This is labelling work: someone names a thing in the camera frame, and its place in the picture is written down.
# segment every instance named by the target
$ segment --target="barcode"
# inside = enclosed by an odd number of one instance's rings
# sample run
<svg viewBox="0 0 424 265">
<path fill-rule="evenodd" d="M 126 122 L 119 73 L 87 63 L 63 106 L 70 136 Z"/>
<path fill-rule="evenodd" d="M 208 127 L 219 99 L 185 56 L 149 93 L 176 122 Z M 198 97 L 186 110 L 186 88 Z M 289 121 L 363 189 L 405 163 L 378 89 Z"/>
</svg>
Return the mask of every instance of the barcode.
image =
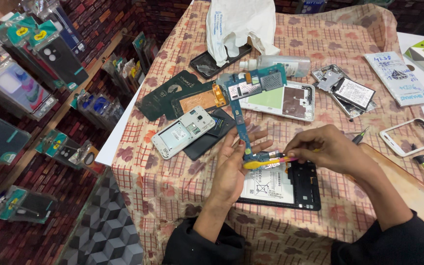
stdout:
<svg viewBox="0 0 424 265">
<path fill-rule="evenodd" d="M 284 199 L 284 197 L 282 196 L 281 193 L 275 193 L 274 191 L 270 191 L 268 194 L 269 194 L 270 197 Z"/>
</svg>

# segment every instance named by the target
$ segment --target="white plastic bag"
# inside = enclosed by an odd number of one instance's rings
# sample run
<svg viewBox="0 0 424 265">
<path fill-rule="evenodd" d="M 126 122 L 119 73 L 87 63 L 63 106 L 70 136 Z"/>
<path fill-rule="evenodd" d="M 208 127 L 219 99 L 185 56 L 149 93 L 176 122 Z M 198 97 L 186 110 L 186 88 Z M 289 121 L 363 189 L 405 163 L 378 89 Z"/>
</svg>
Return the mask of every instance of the white plastic bag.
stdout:
<svg viewBox="0 0 424 265">
<path fill-rule="evenodd" d="M 207 13 L 207 49 L 222 66 L 228 55 L 239 55 L 248 37 L 263 55 L 278 55 L 274 43 L 276 8 L 273 0 L 212 0 Z"/>
</svg>

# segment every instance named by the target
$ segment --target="white phone bezel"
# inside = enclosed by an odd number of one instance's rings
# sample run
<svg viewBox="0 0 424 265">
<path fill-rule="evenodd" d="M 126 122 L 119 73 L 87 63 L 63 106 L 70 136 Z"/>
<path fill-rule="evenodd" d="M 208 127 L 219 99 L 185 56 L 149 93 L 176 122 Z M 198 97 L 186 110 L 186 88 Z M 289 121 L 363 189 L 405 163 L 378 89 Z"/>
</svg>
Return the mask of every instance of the white phone bezel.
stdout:
<svg viewBox="0 0 424 265">
<path fill-rule="evenodd" d="M 390 130 L 393 130 L 395 128 L 401 127 L 401 126 L 403 126 L 405 124 L 412 123 L 415 120 L 420 120 L 420 121 L 424 122 L 424 119 L 415 118 L 413 120 L 409 120 L 407 122 L 401 123 L 399 125 L 396 125 L 394 127 L 389 128 L 389 129 L 382 130 L 379 133 L 380 137 L 382 138 L 382 141 L 384 141 L 390 147 L 390 149 L 392 149 L 396 154 L 398 154 L 399 156 L 401 156 L 403 158 L 406 157 L 406 156 L 409 156 L 411 154 L 415 154 L 416 152 L 419 152 L 421 150 L 424 150 L 424 146 L 423 147 L 420 147 L 420 148 L 418 148 L 416 150 L 410 151 L 408 153 L 405 153 L 405 151 L 402 150 L 402 148 L 392 139 L 392 137 L 390 137 L 387 134 L 387 132 L 390 131 Z"/>
<path fill-rule="evenodd" d="M 176 123 L 181 122 L 185 127 L 187 127 L 191 123 L 195 123 L 196 126 L 200 122 L 202 127 L 200 127 L 200 132 L 198 134 L 193 134 L 191 131 L 188 130 L 188 132 L 191 134 L 191 137 L 187 139 L 187 141 L 179 144 L 178 146 L 173 147 L 172 149 L 168 150 L 167 145 L 164 143 L 163 139 L 161 139 L 160 135 L 169 130 L 171 127 L 173 127 Z M 176 119 L 173 123 L 168 125 L 168 127 L 162 129 L 161 131 L 157 132 L 152 138 L 152 143 L 156 147 L 156 149 L 160 152 L 161 156 L 165 160 L 171 159 L 173 156 L 181 152 L 182 149 L 184 149 L 186 146 L 197 140 L 197 138 L 201 137 L 204 133 L 206 133 L 208 130 L 212 129 L 215 126 L 215 121 L 212 119 L 212 117 L 205 111 L 205 109 L 201 106 L 197 106 L 193 108 L 192 110 L 185 113 L 183 116 Z"/>
</svg>

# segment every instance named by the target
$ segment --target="plastic bottle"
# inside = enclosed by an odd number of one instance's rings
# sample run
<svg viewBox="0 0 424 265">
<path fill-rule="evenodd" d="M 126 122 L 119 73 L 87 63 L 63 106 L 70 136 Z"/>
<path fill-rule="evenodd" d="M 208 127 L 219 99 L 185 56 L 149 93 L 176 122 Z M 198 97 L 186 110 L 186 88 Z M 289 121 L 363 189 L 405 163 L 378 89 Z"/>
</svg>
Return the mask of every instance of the plastic bottle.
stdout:
<svg viewBox="0 0 424 265">
<path fill-rule="evenodd" d="M 260 55 L 257 59 L 240 62 L 240 68 L 254 70 L 283 64 L 288 77 L 304 77 L 310 70 L 310 58 L 287 55 Z"/>
</svg>

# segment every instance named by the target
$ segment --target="black sleeve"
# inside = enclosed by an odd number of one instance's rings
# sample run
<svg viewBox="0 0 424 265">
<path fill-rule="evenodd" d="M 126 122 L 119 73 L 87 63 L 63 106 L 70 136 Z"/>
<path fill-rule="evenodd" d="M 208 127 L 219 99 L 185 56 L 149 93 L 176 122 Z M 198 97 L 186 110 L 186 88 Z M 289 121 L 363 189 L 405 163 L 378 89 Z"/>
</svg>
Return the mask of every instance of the black sleeve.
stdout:
<svg viewBox="0 0 424 265">
<path fill-rule="evenodd" d="M 162 264 L 164 265 L 235 265 L 244 253 L 244 237 L 223 224 L 215 243 L 192 229 L 197 217 L 184 220 L 171 234 Z"/>
<path fill-rule="evenodd" d="M 424 265 L 424 222 L 416 216 L 408 222 L 382 232 L 378 221 L 353 244 L 336 241 L 331 263 L 346 264 L 420 264 Z"/>
</svg>

